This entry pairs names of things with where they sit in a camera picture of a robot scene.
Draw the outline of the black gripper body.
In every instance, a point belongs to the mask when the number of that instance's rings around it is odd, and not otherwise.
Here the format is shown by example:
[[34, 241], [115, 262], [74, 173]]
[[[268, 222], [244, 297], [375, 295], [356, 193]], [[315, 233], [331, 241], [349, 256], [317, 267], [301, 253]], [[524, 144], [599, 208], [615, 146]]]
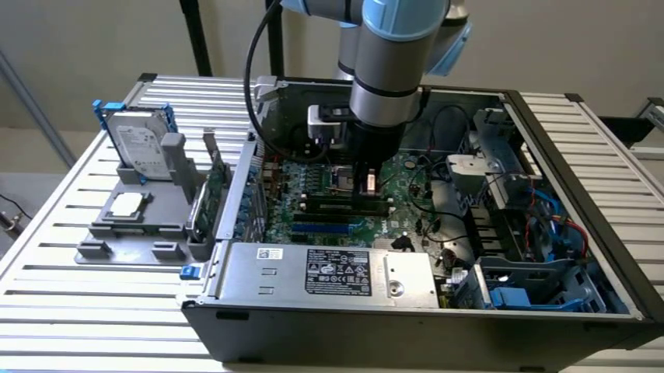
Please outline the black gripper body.
[[403, 135], [403, 124], [393, 127], [376, 127], [364, 122], [355, 124], [355, 162], [381, 168], [397, 154]]

